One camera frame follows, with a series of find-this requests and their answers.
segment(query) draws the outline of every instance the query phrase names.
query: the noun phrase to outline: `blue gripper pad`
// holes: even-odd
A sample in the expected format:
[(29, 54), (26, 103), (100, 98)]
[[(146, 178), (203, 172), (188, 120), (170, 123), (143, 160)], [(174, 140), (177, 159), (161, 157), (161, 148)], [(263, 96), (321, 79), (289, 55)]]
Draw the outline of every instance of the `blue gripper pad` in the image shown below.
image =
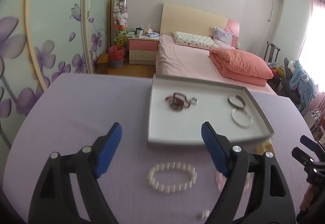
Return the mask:
[(122, 126), (115, 122), (108, 134), (99, 137), (94, 145), (101, 145), (100, 151), (97, 153), (97, 163), (94, 173), (97, 178), (107, 172), (108, 166), (111, 163), (115, 151), (120, 144), (122, 138)]
[(305, 135), (302, 135), (300, 137), (300, 143), (305, 145), (308, 149), (310, 149), (313, 152), (317, 151), (317, 147), (318, 147), (317, 143), (315, 141), (311, 140), (310, 138), (308, 138)]
[(201, 127), (201, 135), (202, 135), (202, 139), (205, 143), (205, 146), (207, 147), (207, 149), (210, 153), (210, 156), (213, 160), (213, 163), (214, 163), (216, 169), (219, 172), (221, 172), (225, 177), (228, 177), (229, 168), (226, 165), (226, 162), (228, 159), (226, 151), (228, 151), (228, 150), (224, 150), (224, 148), (217, 141), (216, 137), (224, 137), (230, 147), (229, 141), (227, 140), (227, 138), (225, 136), (216, 134), (209, 122), (203, 123), (203, 125)]

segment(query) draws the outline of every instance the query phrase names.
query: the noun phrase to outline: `wooden headboard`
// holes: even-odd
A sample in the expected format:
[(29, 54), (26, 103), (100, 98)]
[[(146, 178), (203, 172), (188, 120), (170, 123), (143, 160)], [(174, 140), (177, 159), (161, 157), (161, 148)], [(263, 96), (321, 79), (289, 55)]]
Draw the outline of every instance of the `wooden headboard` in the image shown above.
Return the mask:
[(214, 27), (234, 33), (231, 46), (235, 47), (239, 36), (239, 23), (204, 10), (164, 3), (160, 34), (173, 36), (174, 31), (212, 37)]

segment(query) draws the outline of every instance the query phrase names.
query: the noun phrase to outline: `wooden floor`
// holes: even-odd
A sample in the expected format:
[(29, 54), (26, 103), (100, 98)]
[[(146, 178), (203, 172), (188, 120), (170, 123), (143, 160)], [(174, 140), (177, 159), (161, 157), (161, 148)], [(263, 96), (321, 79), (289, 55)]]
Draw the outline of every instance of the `wooden floor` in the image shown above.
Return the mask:
[(110, 75), (124, 75), (124, 76), (153, 78), (153, 75), (155, 73), (156, 73), (155, 65), (129, 64), (128, 57), (125, 58), (123, 66), (108, 67), (108, 74)]

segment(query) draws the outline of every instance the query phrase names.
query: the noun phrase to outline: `purple table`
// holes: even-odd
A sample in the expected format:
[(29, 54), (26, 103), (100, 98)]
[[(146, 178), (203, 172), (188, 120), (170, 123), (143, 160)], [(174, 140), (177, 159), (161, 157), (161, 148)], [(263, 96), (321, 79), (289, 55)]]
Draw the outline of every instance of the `purple table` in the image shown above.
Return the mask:
[[(4, 193), (24, 220), (27, 221), (33, 190), (49, 154), (76, 153), (119, 122), (123, 128), (121, 143), (107, 173), (99, 179), (119, 223), (203, 223), (197, 216), (204, 210), (212, 210), (220, 194), (215, 167), (202, 147), (147, 145), (151, 83), (147, 78), (62, 74), (50, 86), (19, 130), (4, 172)], [(288, 98), (252, 94), (275, 131), (273, 147), (298, 213), (308, 186), (307, 175), (291, 157), (291, 151), (298, 145), (307, 151), (299, 138), (303, 134), (312, 138), (310, 130)], [(147, 186), (150, 167), (168, 161), (185, 162), (196, 168), (198, 178), (192, 189), (160, 194)], [(161, 173), (157, 177), (173, 177), (178, 182), (186, 176)], [(80, 216), (89, 219), (73, 174), (71, 181)], [(245, 211), (249, 192), (250, 188), (242, 198), (237, 217)]]

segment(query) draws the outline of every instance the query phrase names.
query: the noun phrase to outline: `plastic bag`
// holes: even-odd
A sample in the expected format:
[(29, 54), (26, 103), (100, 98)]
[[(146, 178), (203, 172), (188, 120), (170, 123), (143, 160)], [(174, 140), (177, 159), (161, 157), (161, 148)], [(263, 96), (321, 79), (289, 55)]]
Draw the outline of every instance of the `plastic bag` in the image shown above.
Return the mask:
[(123, 60), (124, 55), (125, 55), (125, 48), (124, 48), (124, 46), (115, 45), (108, 49), (108, 54), (112, 60), (115, 60), (115, 61)]

